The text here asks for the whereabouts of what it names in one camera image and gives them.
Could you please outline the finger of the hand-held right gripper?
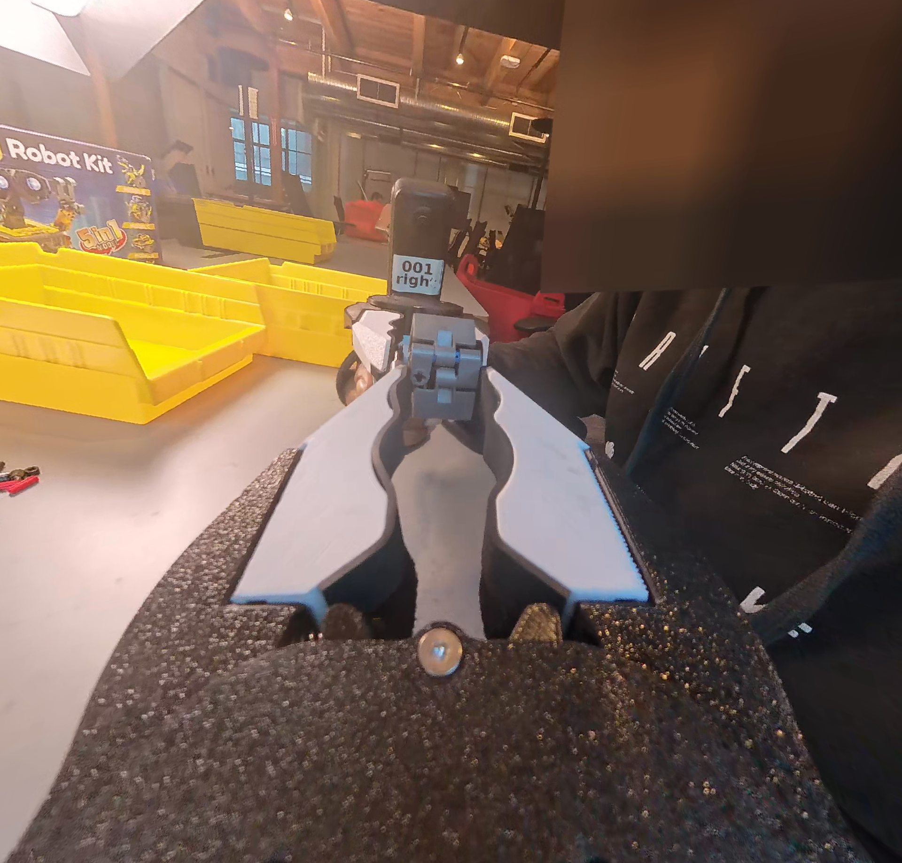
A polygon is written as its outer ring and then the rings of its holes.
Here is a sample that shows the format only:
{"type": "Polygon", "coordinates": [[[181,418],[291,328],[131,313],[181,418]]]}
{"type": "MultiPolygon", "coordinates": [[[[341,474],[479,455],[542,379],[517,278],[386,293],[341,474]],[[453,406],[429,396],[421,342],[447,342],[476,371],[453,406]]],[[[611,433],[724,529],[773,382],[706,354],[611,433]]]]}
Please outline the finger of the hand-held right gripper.
{"type": "Polygon", "coordinates": [[[406,319],[387,309],[353,310],[353,349],[371,375],[385,375],[395,366],[406,319]]]}

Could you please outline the robot kit box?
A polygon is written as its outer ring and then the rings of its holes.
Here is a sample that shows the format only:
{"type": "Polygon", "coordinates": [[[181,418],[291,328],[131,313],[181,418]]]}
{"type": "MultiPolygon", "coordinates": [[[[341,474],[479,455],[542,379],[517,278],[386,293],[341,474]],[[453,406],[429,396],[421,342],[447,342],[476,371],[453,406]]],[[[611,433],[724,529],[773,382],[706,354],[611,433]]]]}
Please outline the robot kit box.
{"type": "Polygon", "coordinates": [[[1,242],[160,262],[152,160],[2,125],[1,242]]]}

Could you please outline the paned window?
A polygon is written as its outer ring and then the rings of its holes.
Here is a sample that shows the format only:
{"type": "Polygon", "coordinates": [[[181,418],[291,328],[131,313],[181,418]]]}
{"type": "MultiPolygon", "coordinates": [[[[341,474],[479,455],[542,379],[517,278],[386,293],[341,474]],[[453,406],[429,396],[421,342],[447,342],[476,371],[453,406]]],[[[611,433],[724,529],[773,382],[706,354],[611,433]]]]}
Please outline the paned window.
{"type": "Polygon", "coordinates": [[[233,170],[236,181],[254,181],[265,187],[272,186],[272,159],[280,155],[280,167],[284,173],[299,178],[305,188],[312,186],[312,136],[297,122],[282,121],[280,127],[280,151],[276,153],[271,143],[267,118],[252,119],[249,128],[237,112],[230,118],[233,145],[233,170]]]}

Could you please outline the grey desk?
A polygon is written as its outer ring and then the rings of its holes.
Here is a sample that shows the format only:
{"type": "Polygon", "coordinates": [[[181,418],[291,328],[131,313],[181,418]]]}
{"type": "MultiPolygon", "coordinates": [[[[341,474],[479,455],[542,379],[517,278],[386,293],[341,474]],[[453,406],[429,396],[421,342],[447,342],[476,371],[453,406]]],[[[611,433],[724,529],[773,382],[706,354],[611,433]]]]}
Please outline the grey desk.
{"type": "Polygon", "coordinates": [[[2,402],[1,854],[16,847],[120,637],[190,543],[341,409],[334,369],[267,356],[135,426],[2,402]]]}

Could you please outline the yellow plastic bin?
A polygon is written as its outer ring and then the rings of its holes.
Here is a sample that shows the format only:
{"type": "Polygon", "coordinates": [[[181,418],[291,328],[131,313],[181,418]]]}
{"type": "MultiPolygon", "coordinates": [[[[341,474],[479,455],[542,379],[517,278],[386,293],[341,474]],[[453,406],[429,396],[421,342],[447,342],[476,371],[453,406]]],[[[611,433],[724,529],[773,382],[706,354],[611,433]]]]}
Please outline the yellow plastic bin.
{"type": "Polygon", "coordinates": [[[204,246],[304,264],[329,260],[331,221],[221,200],[193,200],[204,246]]]}
{"type": "Polygon", "coordinates": [[[382,278],[266,258],[195,269],[255,286],[266,326],[263,355],[338,368],[352,352],[347,307],[387,293],[382,278]]]}
{"type": "Polygon", "coordinates": [[[144,425],[261,354],[254,285],[35,243],[1,248],[1,399],[144,425]]]}

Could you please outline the grey toy joint assembly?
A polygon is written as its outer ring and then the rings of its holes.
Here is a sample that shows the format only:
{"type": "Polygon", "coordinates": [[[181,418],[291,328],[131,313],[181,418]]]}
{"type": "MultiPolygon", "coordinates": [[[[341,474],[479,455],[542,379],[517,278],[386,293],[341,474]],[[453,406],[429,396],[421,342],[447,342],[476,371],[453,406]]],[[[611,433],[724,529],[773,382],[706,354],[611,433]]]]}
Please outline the grey toy joint assembly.
{"type": "Polygon", "coordinates": [[[469,420],[474,414],[489,338],[467,316],[416,312],[400,354],[412,385],[412,416],[469,420]]]}

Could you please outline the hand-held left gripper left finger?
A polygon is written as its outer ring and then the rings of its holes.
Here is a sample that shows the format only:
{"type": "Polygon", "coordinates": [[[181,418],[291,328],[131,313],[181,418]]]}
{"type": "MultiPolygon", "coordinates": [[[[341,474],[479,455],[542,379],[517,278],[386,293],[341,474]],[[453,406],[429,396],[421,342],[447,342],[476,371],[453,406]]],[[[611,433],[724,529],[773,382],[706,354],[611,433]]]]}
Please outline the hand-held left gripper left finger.
{"type": "Polygon", "coordinates": [[[392,476],[400,465],[405,369],[393,369],[299,450],[231,595],[237,605],[346,603],[375,613],[405,578],[392,476]]]}

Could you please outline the red bean bag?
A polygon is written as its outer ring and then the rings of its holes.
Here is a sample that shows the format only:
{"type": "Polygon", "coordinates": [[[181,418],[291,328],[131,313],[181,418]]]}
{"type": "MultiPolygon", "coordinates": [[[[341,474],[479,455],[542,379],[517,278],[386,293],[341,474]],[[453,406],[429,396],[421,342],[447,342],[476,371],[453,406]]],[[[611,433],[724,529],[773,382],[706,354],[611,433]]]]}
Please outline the red bean bag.
{"type": "Polygon", "coordinates": [[[389,239],[391,204],[354,200],[344,204],[344,234],[351,238],[386,244],[389,239]]]}

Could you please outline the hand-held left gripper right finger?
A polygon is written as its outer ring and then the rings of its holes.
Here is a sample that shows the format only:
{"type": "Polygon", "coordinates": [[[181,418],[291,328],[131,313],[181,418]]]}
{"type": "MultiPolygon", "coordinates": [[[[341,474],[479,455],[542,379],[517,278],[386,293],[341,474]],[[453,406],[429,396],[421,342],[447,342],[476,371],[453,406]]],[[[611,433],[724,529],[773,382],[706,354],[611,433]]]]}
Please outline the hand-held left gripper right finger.
{"type": "Polygon", "coordinates": [[[484,460],[502,552],[563,604],[647,602],[589,445],[501,373],[484,374],[484,460]]]}

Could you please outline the silver ventilation duct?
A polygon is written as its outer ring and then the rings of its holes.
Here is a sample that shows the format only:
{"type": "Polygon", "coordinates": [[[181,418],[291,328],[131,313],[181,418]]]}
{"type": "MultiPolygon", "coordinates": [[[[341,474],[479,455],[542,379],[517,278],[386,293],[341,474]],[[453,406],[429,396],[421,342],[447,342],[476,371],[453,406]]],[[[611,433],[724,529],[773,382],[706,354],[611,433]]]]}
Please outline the silver ventilation duct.
{"type": "Polygon", "coordinates": [[[313,99],[332,106],[343,103],[357,109],[371,106],[409,118],[450,126],[471,126],[486,134],[512,138],[540,146],[547,144],[549,134],[536,127],[540,119],[519,112],[506,116],[493,111],[461,107],[402,91],[400,83],[368,75],[345,78],[309,72],[307,87],[313,99]]]}

